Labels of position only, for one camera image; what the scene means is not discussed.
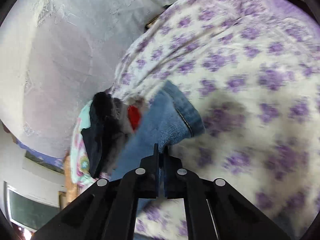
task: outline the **purple floral bedsheet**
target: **purple floral bedsheet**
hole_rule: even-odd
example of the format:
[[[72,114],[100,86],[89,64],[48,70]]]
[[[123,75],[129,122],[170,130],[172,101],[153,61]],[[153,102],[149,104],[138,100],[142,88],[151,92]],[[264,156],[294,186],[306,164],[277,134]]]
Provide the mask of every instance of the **purple floral bedsheet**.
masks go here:
[[[206,133],[174,147],[301,235],[320,210],[320,30],[285,0],[178,0],[128,49],[113,94],[150,104],[169,79]],[[187,239],[182,200],[157,200],[136,232]]]

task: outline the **black metal bracket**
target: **black metal bracket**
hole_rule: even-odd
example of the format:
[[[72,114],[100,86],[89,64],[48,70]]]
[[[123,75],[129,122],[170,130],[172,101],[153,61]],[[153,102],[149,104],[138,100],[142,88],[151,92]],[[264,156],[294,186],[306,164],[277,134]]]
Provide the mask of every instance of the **black metal bracket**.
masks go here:
[[[160,154],[157,144],[153,155],[141,160],[140,168],[119,180],[98,180],[32,239],[133,239],[138,199],[159,195],[160,169],[165,196],[184,199],[189,240],[290,240],[228,182],[199,178],[184,169],[180,159],[170,156],[167,147]],[[303,239],[315,239],[313,236]]]

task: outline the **window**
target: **window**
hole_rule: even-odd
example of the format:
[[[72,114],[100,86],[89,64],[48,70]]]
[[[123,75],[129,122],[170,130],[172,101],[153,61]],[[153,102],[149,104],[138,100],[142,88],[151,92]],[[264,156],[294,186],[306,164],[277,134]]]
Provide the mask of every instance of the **window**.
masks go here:
[[[7,187],[7,205],[10,221],[33,232],[59,213],[59,208],[26,198],[10,186]]]

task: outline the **blue jeans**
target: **blue jeans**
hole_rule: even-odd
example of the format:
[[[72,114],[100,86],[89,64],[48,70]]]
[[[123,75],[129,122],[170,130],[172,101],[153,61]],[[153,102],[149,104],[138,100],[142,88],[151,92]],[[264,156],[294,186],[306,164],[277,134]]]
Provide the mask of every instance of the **blue jeans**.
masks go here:
[[[203,132],[204,125],[198,111],[175,85],[167,81],[143,116],[135,136],[120,153],[110,180],[121,179],[128,171],[138,168],[142,158],[153,155],[155,143],[159,152],[163,152],[166,145],[174,145]]]

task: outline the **white wall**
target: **white wall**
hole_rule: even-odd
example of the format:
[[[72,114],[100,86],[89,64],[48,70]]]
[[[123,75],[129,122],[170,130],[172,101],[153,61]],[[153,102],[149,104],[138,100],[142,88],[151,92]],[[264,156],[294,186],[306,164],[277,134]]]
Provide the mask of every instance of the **white wall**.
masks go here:
[[[64,175],[26,159],[26,150],[14,144],[0,127],[0,208],[4,209],[4,181],[18,193],[58,207],[58,191],[65,191]]]

